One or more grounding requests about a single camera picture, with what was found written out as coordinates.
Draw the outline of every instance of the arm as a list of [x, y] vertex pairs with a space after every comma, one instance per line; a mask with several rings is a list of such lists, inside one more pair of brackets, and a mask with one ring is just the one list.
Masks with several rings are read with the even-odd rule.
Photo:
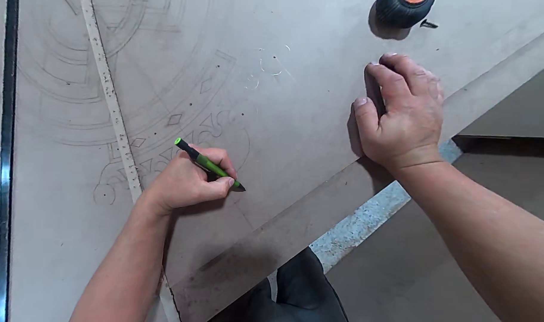
[[442, 89], [403, 55], [367, 69], [388, 113], [369, 99], [355, 113], [363, 150], [384, 165], [425, 210], [485, 302], [504, 321], [544, 321], [544, 221], [467, 178], [437, 149]]
[[[236, 178], [225, 150], [197, 150]], [[144, 321], [161, 276], [163, 245], [173, 209], [224, 198], [231, 178], [207, 182], [181, 152], [139, 197], [105, 259], [87, 284], [70, 321]]]

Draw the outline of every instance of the dark clothing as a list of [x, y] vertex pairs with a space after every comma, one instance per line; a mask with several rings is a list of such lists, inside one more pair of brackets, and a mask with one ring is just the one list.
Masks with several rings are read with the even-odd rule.
[[276, 280], [276, 302], [265, 278], [210, 322], [348, 322], [338, 295], [310, 247], [280, 267]]

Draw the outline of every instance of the ruler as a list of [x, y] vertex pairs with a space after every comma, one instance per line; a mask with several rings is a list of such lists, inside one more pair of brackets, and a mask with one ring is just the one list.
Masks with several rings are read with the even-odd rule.
[[[127, 137], [127, 131], [125, 130], [125, 123], [123, 122], [119, 101], [117, 100], [117, 92], [115, 92], [113, 86], [111, 70], [109, 69], [105, 50], [103, 49], [103, 42], [99, 34], [99, 27], [97, 26], [93, 3], [91, 0], [81, 0], [81, 2], [83, 17], [86, 20], [87, 33], [90, 37], [91, 49], [93, 50], [97, 71], [99, 72], [99, 78], [101, 79], [101, 85], [105, 94], [105, 102], [109, 109], [111, 123], [113, 124], [113, 130], [115, 131], [117, 144], [119, 145], [123, 168], [125, 168], [125, 175], [129, 182], [131, 198], [133, 199], [133, 203], [135, 203], [142, 194], [143, 187], [141, 186], [139, 173], [137, 173], [137, 168], [135, 167], [135, 160], [133, 159], [129, 138]], [[161, 298], [167, 320], [169, 322], [180, 322], [181, 319], [176, 310], [174, 296], [171, 288], [168, 286], [164, 269], [161, 270], [161, 291], [159, 292], [159, 297]]]

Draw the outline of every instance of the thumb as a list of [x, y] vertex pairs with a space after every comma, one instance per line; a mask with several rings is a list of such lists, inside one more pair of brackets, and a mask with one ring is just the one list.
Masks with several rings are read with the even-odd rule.
[[353, 102], [355, 122], [360, 130], [361, 137], [369, 137], [379, 128], [379, 117], [375, 104], [369, 97], [360, 97]]
[[204, 182], [200, 198], [202, 201], [224, 198], [229, 193], [229, 189], [233, 184], [234, 179], [230, 177], [222, 177], [218, 178], [216, 181]]

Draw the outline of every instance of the forearm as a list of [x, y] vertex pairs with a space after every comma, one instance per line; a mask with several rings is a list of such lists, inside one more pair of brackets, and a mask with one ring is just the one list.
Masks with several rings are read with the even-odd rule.
[[544, 221], [445, 162], [392, 172], [500, 318], [544, 320]]
[[169, 216], [159, 216], [142, 199], [137, 202], [71, 321], [145, 320], [161, 275], [168, 223]]

